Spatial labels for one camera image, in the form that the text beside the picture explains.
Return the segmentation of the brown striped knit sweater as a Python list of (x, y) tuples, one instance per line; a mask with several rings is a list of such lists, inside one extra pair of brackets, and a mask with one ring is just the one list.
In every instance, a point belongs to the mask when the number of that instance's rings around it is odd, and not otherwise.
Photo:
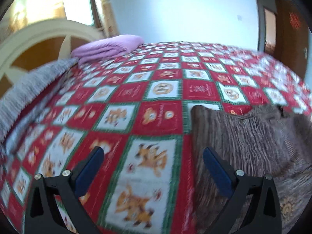
[(191, 124), (197, 232), (208, 230), (226, 203), (204, 165), (210, 147), (249, 176), (273, 176), (282, 232), (288, 233), (311, 206), (311, 118), (274, 105), (254, 106), (242, 116), (196, 105)]

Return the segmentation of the grey striped pillow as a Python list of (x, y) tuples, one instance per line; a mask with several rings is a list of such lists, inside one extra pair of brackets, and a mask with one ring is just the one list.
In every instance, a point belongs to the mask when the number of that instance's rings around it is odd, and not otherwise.
[(48, 62), (22, 76), (9, 88), (1, 98), (1, 142), (6, 139), (27, 105), (77, 63), (77, 58)]

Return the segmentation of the red patchwork cartoon bedspread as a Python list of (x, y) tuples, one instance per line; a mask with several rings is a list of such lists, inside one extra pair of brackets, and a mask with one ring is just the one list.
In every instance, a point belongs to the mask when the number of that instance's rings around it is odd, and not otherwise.
[(94, 146), (105, 162), (81, 204), (103, 233), (201, 233), (194, 215), (191, 109), (233, 118), (275, 105), (311, 115), (311, 90), (268, 54), (219, 44), (143, 44), (79, 63), (61, 78), (33, 75), (18, 114), (1, 110), (7, 158), (1, 210), (23, 233), (32, 176), (72, 168)]

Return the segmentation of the cream wooden headboard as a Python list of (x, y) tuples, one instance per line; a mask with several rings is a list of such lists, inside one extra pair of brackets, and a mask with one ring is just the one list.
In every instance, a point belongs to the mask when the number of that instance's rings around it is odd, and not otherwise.
[(40, 21), (17, 31), (1, 43), (1, 96), (29, 71), (67, 59), (73, 49), (103, 38), (102, 29), (66, 19)]

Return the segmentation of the brown wooden door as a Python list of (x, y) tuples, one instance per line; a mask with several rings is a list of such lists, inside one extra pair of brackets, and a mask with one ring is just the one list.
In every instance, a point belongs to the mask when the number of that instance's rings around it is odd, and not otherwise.
[[(256, 0), (259, 18), (258, 50), (273, 56), (301, 79), (307, 71), (309, 30), (306, 20), (291, 0)], [(302, 23), (295, 30), (289, 12), (296, 12)]]

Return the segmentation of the folded pink quilt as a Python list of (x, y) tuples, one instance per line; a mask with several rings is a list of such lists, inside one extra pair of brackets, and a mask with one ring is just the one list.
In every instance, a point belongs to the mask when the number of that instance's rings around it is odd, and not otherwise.
[(78, 58), (78, 64), (98, 60), (112, 59), (129, 54), (144, 43), (138, 35), (123, 34), (107, 39), (100, 39), (75, 48), (72, 58)]

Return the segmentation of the floral beige curtain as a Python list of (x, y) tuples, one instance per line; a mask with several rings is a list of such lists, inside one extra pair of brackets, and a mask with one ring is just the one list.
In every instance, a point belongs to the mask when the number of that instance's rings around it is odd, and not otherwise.
[(101, 5), (104, 16), (104, 29), (107, 37), (118, 36), (120, 33), (117, 27), (111, 1), (101, 0)]

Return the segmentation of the red double happiness decoration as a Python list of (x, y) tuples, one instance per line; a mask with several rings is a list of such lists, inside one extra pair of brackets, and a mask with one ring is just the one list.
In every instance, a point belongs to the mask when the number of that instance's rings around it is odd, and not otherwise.
[(289, 12), (289, 22), (291, 27), (295, 30), (300, 29), (302, 26), (300, 17), (296, 12)]

